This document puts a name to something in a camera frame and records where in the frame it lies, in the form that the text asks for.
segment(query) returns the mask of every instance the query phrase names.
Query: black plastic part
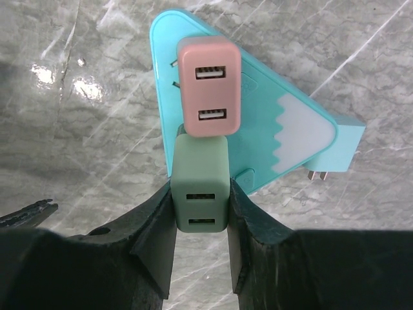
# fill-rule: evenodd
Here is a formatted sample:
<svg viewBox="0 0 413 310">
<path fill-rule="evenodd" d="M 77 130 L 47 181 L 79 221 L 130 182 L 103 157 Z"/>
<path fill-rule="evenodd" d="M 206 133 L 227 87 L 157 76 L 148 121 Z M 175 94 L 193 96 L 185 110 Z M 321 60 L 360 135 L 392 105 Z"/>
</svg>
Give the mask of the black plastic part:
<svg viewBox="0 0 413 310">
<path fill-rule="evenodd" d="M 161 310 L 176 223 L 169 183 L 87 236 L 0 230 L 0 309 Z M 291 231 L 231 180 L 241 310 L 413 309 L 412 231 Z"/>
<path fill-rule="evenodd" d="M 58 208 L 56 203 L 45 199 L 33 203 L 21 210 L 0 217 L 0 228 L 37 227 Z"/>
<path fill-rule="evenodd" d="M 0 309 L 161 309 L 174 258 L 173 212 L 167 183 L 87 236 L 0 230 Z"/>
<path fill-rule="evenodd" d="M 232 181 L 228 238 L 241 310 L 413 309 L 412 231 L 291 231 Z"/>
</svg>

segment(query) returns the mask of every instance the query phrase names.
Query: usb charger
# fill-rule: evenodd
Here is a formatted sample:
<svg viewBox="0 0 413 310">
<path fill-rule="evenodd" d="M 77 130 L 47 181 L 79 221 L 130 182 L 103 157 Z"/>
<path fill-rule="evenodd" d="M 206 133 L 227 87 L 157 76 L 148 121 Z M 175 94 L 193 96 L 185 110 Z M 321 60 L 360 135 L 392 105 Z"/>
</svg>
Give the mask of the usb charger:
<svg viewBox="0 0 413 310">
<path fill-rule="evenodd" d="M 223 36 L 178 43 L 185 130 L 194 137 L 226 136 L 241 124 L 241 53 Z"/>
<path fill-rule="evenodd" d="M 224 136 L 175 142 L 170 188 L 176 224 L 184 233 L 218 233 L 228 224 L 230 173 Z"/>
</svg>

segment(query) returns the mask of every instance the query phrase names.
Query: power plug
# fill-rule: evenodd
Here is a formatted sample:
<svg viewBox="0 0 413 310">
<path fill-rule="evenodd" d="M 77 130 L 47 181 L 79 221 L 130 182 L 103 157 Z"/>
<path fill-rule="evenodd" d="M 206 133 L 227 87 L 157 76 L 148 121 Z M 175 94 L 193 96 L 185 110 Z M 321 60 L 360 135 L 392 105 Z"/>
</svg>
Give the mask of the power plug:
<svg viewBox="0 0 413 310">
<path fill-rule="evenodd" d="M 328 172 L 346 172 L 366 128 L 364 123 L 350 116 L 337 115 L 334 118 L 339 130 L 333 146 L 304 164 L 309 170 L 310 180 L 314 179 L 317 171 L 321 172 L 322 180 L 326 180 Z"/>
<path fill-rule="evenodd" d="M 228 224 L 230 196 L 227 139 L 176 137 L 170 189 L 180 231 L 223 231 Z"/>
<path fill-rule="evenodd" d="M 177 48 L 186 37 L 222 36 L 185 10 L 159 14 L 150 46 L 168 175 L 181 107 Z M 337 124 L 326 110 L 242 48 L 241 126 L 227 136 L 230 175 L 250 194 L 327 150 Z"/>
<path fill-rule="evenodd" d="M 235 133 L 241 123 L 241 53 L 223 36 L 184 37 L 178 71 L 185 130 L 194 137 Z"/>
</svg>

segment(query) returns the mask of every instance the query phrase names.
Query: green usb charger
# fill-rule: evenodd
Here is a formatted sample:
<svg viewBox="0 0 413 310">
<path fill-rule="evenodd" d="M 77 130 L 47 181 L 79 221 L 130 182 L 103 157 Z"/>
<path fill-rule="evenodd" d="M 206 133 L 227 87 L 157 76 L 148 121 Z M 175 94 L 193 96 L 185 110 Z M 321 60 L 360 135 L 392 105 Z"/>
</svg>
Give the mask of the green usb charger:
<svg viewBox="0 0 413 310">
<path fill-rule="evenodd" d="M 170 178 L 177 227 L 184 233 L 223 231 L 230 196 L 227 138 L 178 134 Z"/>
</svg>

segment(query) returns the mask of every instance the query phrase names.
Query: power strip socket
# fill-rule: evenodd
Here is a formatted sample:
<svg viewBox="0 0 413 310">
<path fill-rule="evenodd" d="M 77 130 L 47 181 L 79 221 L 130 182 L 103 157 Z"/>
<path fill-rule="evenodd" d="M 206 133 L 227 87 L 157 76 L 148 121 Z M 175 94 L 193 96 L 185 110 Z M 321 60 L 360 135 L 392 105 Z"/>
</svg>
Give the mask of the power strip socket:
<svg viewBox="0 0 413 310">
<path fill-rule="evenodd" d="M 181 9 L 160 13 L 150 46 L 168 175 L 183 123 L 177 45 L 184 37 L 222 36 Z M 227 136 L 230 175 L 250 194 L 327 150 L 337 136 L 334 118 L 313 99 L 241 51 L 241 126 Z"/>
</svg>

